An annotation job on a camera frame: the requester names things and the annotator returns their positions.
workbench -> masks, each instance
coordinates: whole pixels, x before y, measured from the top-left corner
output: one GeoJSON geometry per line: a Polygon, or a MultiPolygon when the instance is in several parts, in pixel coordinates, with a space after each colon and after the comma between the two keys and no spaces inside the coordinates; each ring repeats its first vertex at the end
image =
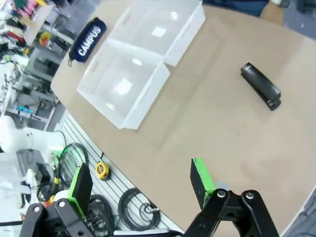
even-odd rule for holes
{"type": "MultiPolygon", "coordinates": [[[[276,24],[205,6],[206,21],[138,130],[118,130],[77,93],[89,62],[128,6],[104,1],[107,25],[88,62],[61,63],[52,89],[95,144],[185,230],[199,212],[191,158],[236,194],[255,189],[282,233],[316,182],[316,42],[276,24]],[[240,76],[251,62],[281,91],[270,111],[240,76]]],[[[236,236],[221,223],[217,236],[236,236]]]]}

yellow tape measure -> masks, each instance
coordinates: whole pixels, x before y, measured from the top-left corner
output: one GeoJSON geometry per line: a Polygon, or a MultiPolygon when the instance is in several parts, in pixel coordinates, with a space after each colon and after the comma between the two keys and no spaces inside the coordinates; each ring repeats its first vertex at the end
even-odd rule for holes
{"type": "Polygon", "coordinates": [[[98,178],[105,181],[110,177],[110,169],[107,164],[100,161],[97,163],[95,167],[95,171],[97,172],[98,178]]]}
{"type": "Polygon", "coordinates": [[[53,204],[54,198],[55,198],[55,195],[53,195],[53,196],[50,197],[50,199],[49,199],[50,204],[53,204]]]}

clear plastic storage bin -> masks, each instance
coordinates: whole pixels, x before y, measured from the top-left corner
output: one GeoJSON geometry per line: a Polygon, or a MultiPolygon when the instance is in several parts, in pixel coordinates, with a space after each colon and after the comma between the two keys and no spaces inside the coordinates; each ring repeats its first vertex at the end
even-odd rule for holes
{"type": "Polygon", "coordinates": [[[200,0],[136,0],[108,39],[119,50],[176,66],[205,21],[200,0]]]}
{"type": "Polygon", "coordinates": [[[105,41],[77,91],[117,128],[137,129],[169,75],[162,61],[117,52],[105,41]]]}

wire bundle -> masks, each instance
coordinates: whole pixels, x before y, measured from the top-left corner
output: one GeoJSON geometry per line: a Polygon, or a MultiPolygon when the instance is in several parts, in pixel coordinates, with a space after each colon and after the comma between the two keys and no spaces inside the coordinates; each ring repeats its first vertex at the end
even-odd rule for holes
{"type": "Polygon", "coordinates": [[[69,164],[74,166],[74,171],[82,162],[89,164],[88,151],[80,143],[70,143],[62,151],[59,157],[56,178],[61,180],[64,189],[70,187],[74,174],[68,168],[69,164]]]}
{"type": "MultiPolygon", "coordinates": [[[[82,162],[89,164],[88,152],[82,144],[70,143],[63,149],[54,172],[55,178],[60,179],[63,190],[70,187],[75,171],[82,162]],[[70,161],[74,166],[73,173],[68,168],[70,161]]],[[[55,194],[55,191],[56,184],[54,182],[40,183],[37,189],[37,198],[40,202],[48,201],[55,194]]]]}
{"type": "Polygon", "coordinates": [[[91,195],[86,216],[95,234],[111,235],[117,229],[112,209],[108,201],[101,195],[91,195]]]}
{"type": "Polygon", "coordinates": [[[139,215],[144,222],[147,222],[148,225],[139,225],[135,220],[132,219],[130,212],[128,211],[128,204],[131,202],[132,198],[136,195],[140,194],[141,192],[137,188],[132,188],[127,190],[120,198],[118,202],[118,215],[120,220],[128,226],[132,231],[146,231],[150,229],[154,229],[158,226],[160,222],[160,211],[157,207],[149,201],[149,203],[143,203],[139,208],[139,215]],[[148,218],[144,218],[142,213],[142,209],[144,208],[147,214],[153,214],[151,220],[148,218]]]}

black stapler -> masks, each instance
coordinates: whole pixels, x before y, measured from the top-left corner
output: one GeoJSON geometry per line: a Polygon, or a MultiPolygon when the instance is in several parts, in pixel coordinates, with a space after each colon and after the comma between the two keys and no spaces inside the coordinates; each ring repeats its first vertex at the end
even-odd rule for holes
{"type": "Polygon", "coordinates": [[[275,110],[280,104],[279,89],[251,63],[241,68],[242,77],[252,86],[270,110],[275,110]]]}

